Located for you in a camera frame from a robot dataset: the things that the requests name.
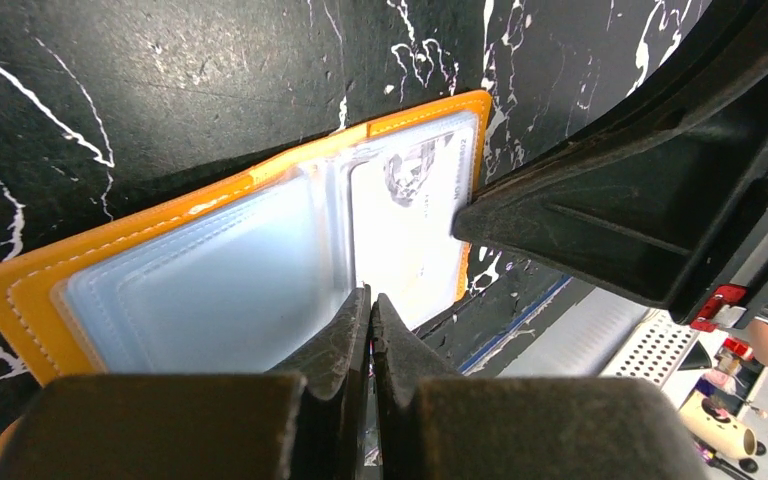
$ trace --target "red component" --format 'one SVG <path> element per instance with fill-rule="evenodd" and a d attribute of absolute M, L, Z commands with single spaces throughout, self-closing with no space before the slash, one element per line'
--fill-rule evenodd
<path fill-rule="evenodd" d="M 739 285 L 720 285 L 719 288 L 714 290 L 711 294 L 711 298 L 705 302 L 699 313 L 696 314 L 696 319 L 690 323 L 690 328 L 701 330 L 703 332 L 713 332 L 717 329 L 717 324 L 714 323 L 713 318 L 717 316 L 717 313 L 725 305 L 737 305 L 743 296 L 746 295 L 746 287 Z"/>
<path fill-rule="evenodd" d="M 725 343 L 723 343 L 723 347 L 731 350 L 735 355 L 746 361 L 752 360 L 752 347 L 745 342 L 729 337 L 726 339 Z"/>

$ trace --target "white card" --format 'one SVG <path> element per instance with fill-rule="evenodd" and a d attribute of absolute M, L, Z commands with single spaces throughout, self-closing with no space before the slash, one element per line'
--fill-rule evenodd
<path fill-rule="evenodd" d="M 358 284 L 386 293 L 409 329 L 450 307 L 465 244 L 451 235 L 469 201 L 475 128 L 385 147 L 351 173 Z"/>

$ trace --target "white cylinder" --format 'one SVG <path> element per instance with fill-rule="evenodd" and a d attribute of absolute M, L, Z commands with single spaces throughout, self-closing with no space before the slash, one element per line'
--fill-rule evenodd
<path fill-rule="evenodd" d="M 693 392 L 679 410 L 682 422 L 718 454 L 734 459 L 755 455 L 755 432 L 699 392 Z"/>

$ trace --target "wheel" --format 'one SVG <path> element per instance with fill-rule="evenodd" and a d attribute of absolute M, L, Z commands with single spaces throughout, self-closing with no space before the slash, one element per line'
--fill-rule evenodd
<path fill-rule="evenodd" d="M 740 468 L 746 473 L 755 473 L 758 471 L 758 462 L 751 458 L 743 458 L 739 462 Z"/>

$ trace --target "black marble surface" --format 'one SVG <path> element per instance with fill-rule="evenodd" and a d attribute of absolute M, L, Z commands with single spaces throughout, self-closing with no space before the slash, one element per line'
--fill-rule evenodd
<path fill-rule="evenodd" d="M 492 181 L 621 101 L 708 1 L 0 1 L 0 262 L 477 88 Z M 470 298 L 515 265 L 474 248 Z M 0 338 L 0 431 L 34 390 Z"/>

